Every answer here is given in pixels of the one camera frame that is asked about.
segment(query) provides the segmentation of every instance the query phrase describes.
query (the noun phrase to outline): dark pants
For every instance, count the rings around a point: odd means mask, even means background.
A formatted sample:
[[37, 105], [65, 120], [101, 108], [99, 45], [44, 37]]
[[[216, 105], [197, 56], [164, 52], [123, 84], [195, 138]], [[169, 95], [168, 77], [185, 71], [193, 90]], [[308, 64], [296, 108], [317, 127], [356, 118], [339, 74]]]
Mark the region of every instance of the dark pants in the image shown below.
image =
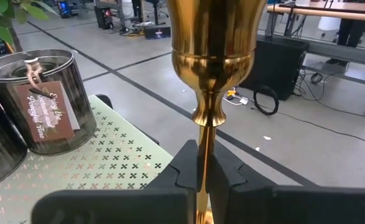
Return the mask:
[[338, 45], [357, 47], [365, 30], [365, 21], [342, 19], [339, 28]]

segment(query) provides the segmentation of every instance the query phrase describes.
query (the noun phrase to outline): concrete floor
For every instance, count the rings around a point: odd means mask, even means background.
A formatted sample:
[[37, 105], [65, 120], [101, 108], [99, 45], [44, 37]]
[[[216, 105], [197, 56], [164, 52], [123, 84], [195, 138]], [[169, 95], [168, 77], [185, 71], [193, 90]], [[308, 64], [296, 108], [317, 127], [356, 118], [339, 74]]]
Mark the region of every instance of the concrete floor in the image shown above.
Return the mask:
[[[124, 4], [125, 14], [130, 14], [130, 4]], [[316, 29], [319, 19], [307, 19], [304, 37], [321, 35], [322, 31]], [[73, 50], [87, 93], [108, 95], [117, 113], [175, 155], [188, 139], [197, 138], [199, 128], [189, 119], [196, 107], [194, 93], [179, 80], [171, 65], [171, 39], [107, 34], [95, 21], [93, 12], [89, 12], [85, 19], [29, 19], [30, 24], [15, 28], [24, 50]], [[265, 28], [266, 21], [265, 14], [260, 29]], [[283, 28], [284, 24], [277, 24], [277, 31]], [[323, 41], [331, 41], [334, 32], [328, 32]], [[361, 47], [365, 47], [365, 36]], [[362, 65], [350, 66], [365, 70]], [[310, 84], [310, 88], [321, 94], [322, 85]], [[249, 90], [240, 92], [252, 96]], [[267, 96], [259, 100], [272, 105]], [[363, 113], [365, 85], [331, 77], [321, 101]], [[278, 184], [365, 187], [364, 117], [334, 111], [298, 96], [280, 102], [280, 113], [269, 117], [253, 107], [223, 102], [227, 122], [217, 133], [217, 140], [248, 165]]]

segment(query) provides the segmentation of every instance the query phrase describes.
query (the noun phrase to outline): black holder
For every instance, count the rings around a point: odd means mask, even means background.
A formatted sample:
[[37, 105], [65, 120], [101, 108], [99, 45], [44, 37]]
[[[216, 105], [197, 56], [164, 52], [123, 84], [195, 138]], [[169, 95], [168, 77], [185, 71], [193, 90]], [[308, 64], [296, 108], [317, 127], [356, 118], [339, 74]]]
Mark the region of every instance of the black holder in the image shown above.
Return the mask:
[[[196, 222], [197, 143], [143, 190], [63, 190], [40, 199], [32, 224]], [[216, 142], [208, 176], [214, 223], [365, 223], [365, 189], [278, 186]]]

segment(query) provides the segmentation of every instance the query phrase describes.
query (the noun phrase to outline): desk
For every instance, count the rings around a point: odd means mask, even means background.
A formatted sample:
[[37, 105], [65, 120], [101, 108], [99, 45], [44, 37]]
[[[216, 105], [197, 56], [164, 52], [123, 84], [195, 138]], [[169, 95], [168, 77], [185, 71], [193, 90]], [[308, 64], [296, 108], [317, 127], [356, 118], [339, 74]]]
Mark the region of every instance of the desk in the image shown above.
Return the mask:
[[[328, 16], [343, 19], [365, 20], [365, 3], [334, 2], [330, 8], [329, 4], [327, 4], [327, 8], [324, 8], [324, 5], [325, 2], [311, 2], [308, 7], [296, 7], [294, 9], [291, 9], [289, 7], [280, 7], [279, 5], [276, 5], [275, 10], [273, 8], [273, 5], [267, 6], [267, 12], [269, 12], [270, 14], [268, 15], [268, 23], [265, 35], [272, 35], [274, 33], [278, 14], [290, 14], [291, 10], [293, 15], [301, 14], [304, 16]], [[288, 20], [289, 25], [287, 25], [288, 27], [285, 32], [286, 36], [291, 36], [294, 22], [295, 19]], [[336, 58], [348, 62], [356, 62], [365, 65], [365, 49], [357, 49], [305, 39], [302, 39], [302, 41], [310, 43], [310, 48], [307, 51], [308, 53], [324, 57]], [[313, 68], [311, 65], [314, 64], [307, 63], [306, 65], [304, 65], [304, 68], [312, 70], [314, 72], [331, 74], [330, 69], [324, 69], [329, 68], [329, 66], [325, 66], [325, 64], [322, 62], [317, 63], [317, 68]], [[348, 72], [340, 72], [334, 74], [334, 76], [339, 78], [365, 84], [365, 72], [362, 71], [355, 71], [354, 74], [353, 71], [351, 71], [349, 68]]]
[[89, 97], [97, 131], [60, 156], [31, 152], [0, 182], [0, 224], [28, 224], [38, 199], [63, 189], [142, 189], [172, 157], [96, 96]]

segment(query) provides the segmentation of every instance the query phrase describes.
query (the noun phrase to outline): brass candlestick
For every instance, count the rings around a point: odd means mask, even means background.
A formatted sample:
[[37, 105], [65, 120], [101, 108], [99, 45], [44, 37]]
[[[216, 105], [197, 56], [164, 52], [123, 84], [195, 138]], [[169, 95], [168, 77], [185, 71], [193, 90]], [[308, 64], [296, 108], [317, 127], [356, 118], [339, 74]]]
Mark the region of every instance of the brass candlestick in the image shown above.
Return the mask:
[[225, 122], [224, 93], [252, 69], [257, 27], [265, 0], [167, 0], [172, 23], [173, 66], [195, 92], [192, 120], [199, 132], [197, 223], [205, 223], [208, 158], [216, 127]]

